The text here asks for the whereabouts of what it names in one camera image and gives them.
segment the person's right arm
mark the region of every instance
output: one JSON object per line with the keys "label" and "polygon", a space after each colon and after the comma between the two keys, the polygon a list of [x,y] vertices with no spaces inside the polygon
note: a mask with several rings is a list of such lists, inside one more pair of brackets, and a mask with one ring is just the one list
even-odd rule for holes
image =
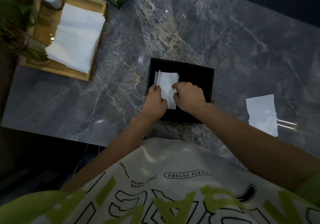
{"label": "person's right arm", "polygon": [[172,88],[178,92],[175,103],[213,131],[250,172],[290,191],[320,174],[318,158],[206,103],[201,88],[190,82]]}

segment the green sleeve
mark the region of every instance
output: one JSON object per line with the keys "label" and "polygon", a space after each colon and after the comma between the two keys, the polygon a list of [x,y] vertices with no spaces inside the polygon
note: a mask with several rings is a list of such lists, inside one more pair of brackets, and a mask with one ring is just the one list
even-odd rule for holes
{"label": "green sleeve", "polygon": [[30,223],[68,195],[62,191],[43,191],[21,196],[0,207],[0,223]]}
{"label": "green sleeve", "polygon": [[320,174],[307,179],[297,188],[295,194],[320,207]]}

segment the marble table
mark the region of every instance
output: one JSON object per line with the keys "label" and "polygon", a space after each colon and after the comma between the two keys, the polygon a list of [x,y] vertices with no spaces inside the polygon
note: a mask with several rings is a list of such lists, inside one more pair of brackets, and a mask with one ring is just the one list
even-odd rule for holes
{"label": "marble table", "polygon": [[[141,110],[152,56],[214,68],[215,104],[246,122],[246,98],[274,94],[298,125],[279,137],[320,157],[319,49],[319,28],[245,0],[127,0],[110,6],[91,82],[18,66],[1,125],[106,146]],[[159,121],[149,137],[237,161],[204,125]]]}

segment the black tray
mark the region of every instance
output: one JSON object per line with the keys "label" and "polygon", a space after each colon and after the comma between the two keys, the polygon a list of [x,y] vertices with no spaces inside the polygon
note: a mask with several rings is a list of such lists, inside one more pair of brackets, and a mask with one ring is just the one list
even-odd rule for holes
{"label": "black tray", "polygon": [[[163,60],[158,58],[151,58],[149,65],[148,86],[149,88],[154,84],[155,72],[177,72],[179,75],[179,82],[191,82],[202,88],[205,101],[211,102],[212,86],[214,83],[214,69],[205,66],[194,65],[186,62],[178,62],[173,60]],[[178,106],[176,109],[167,109],[164,116],[160,119],[163,121],[172,121],[180,123],[200,123],[195,117],[187,112],[182,111]]]}

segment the t-shirt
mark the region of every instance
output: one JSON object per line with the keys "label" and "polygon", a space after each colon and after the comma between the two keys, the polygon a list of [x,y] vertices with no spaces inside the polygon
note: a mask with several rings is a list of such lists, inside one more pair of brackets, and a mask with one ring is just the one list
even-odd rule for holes
{"label": "t-shirt", "polygon": [[74,194],[39,192],[4,205],[0,223],[315,224],[318,180],[298,196],[198,145],[152,138]]}

